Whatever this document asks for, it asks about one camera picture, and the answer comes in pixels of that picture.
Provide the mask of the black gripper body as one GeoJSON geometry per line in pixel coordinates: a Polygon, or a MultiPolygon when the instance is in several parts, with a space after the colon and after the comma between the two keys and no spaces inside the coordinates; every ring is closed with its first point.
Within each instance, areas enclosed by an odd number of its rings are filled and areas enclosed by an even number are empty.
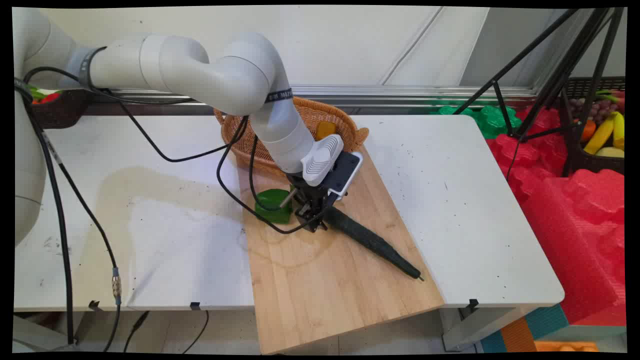
{"type": "Polygon", "coordinates": [[[335,195],[333,193],[329,193],[329,190],[324,186],[311,186],[302,178],[301,172],[286,173],[286,178],[295,190],[294,200],[298,205],[295,211],[304,203],[311,203],[316,214],[325,213],[334,204],[335,195]]]}

